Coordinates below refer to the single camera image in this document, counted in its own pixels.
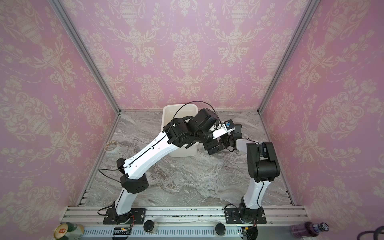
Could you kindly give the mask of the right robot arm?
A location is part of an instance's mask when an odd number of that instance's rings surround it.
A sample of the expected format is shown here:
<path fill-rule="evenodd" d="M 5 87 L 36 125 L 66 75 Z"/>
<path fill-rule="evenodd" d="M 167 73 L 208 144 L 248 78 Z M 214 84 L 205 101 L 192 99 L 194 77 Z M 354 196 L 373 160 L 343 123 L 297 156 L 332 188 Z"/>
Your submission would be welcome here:
<path fill-rule="evenodd" d="M 251 178 L 247 192 L 238 206 L 240 220 L 247 224 L 265 224 L 262 201 L 267 188 L 281 173 L 274 145 L 244 138 L 240 124 L 226 121 L 225 126 L 229 130 L 225 143 L 235 151 L 247 154 L 247 169 Z"/>

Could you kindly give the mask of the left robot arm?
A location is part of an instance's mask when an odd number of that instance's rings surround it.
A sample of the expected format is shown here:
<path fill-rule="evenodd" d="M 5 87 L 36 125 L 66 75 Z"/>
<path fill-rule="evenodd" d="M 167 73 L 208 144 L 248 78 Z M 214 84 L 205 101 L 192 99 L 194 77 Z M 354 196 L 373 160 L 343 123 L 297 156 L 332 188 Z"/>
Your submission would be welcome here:
<path fill-rule="evenodd" d="M 201 109 L 195 116 L 176 117 L 166 124 L 159 135 L 129 159 L 117 160 L 121 172 L 118 183 L 122 191 L 103 215 L 105 225 L 133 224 L 132 204 L 137 195 L 149 187 L 146 172 L 168 154 L 201 143 L 209 155 L 230 146 L 230 133 L 235 130 L 232 120 L 222 122 L 213 107 Z"/>

